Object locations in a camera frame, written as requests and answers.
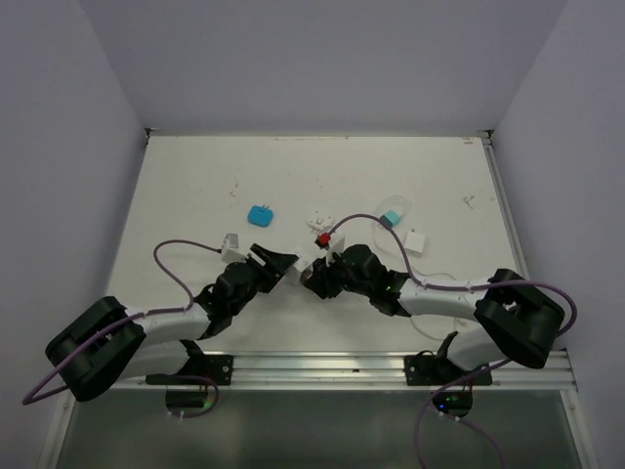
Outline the blue plug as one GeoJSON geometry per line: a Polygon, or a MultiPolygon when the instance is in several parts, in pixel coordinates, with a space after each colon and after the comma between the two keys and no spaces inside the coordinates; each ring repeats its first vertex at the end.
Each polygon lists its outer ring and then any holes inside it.
{"type": "Polygon", "coordinates": [[[273,211],[267,206],[253,205],[247,215],[247,222],[250,225],[267,228],[273,219],[273,211]]]}

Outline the white multi-outlet adapter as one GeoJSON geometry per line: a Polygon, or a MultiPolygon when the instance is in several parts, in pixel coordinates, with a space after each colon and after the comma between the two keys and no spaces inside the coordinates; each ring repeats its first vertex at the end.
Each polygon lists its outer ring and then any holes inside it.
{"type": "Polygon", "coordinates": [[[334,223],[333,213],[326,209],[315,209],[306,222],[307,226],[311,229],[313,235],[321,235],[327,232],[334,223]]]}

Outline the teal plug adapter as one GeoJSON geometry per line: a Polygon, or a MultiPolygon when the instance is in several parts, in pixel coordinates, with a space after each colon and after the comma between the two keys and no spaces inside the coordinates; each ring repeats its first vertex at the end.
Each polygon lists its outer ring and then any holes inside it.
{"type": "Polygon", "coordinates": [[[400,224],[402,218],[403,214],[400,211],[389,209],[380,216],[380,221],[385,227],[394,229],[400,224]]]}

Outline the white charger block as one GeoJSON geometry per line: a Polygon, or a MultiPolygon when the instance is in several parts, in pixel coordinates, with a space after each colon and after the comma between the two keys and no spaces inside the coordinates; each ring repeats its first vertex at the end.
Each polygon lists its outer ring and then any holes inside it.
{"type": "Polygon", "coordinates": [[[425,253],[427,236],[416,230],[409,230],[403,239],[404,249],[415,256],[422,256],[425,253]]]}

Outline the white power strip socket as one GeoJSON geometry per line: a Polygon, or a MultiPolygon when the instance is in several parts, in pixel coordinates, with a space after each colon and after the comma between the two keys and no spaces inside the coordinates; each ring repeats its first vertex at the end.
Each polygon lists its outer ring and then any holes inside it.
{"type": "Polygon", "coordinates": [[[289,268],[286,278],[293,285],[303,284],[312,274],[315,257],[305,248],[296,247],[293,254],[296,262],[289,268]]]}

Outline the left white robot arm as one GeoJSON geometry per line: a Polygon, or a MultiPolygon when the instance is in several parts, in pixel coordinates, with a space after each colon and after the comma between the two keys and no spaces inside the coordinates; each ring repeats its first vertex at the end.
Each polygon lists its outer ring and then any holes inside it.
{"type": "Polygon", "coordinates": [[[247,256],[227,264],[186,309],[142,312],[105,296],[54,337],[45,356],[79,402],[134,376],[165,374],[192,383],[203,370],[197,342],[228,328],[257,294],[270,292],[298,261],[294,253],[253,244],[247,256]]]}

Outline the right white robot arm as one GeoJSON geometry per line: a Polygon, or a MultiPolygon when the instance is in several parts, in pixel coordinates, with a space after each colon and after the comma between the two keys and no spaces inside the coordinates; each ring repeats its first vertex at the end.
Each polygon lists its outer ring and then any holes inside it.
{"type": "Polygon", "coordinates": [[[469,371],[509,360],[539,369],[551,352],[564,320],[563,308],[533,285],[499,269],[484,290],[456,281],[439,287],[417,283],[409,274],[386,268],[364,244],[329,259],[315,260],[301,284],[325,300],[346,291],[366,297],[380,313],[393,317],[441,316],[475,322],[474,330],[448,334],[437,352],[440,380],[457,383],[469,371]]]}

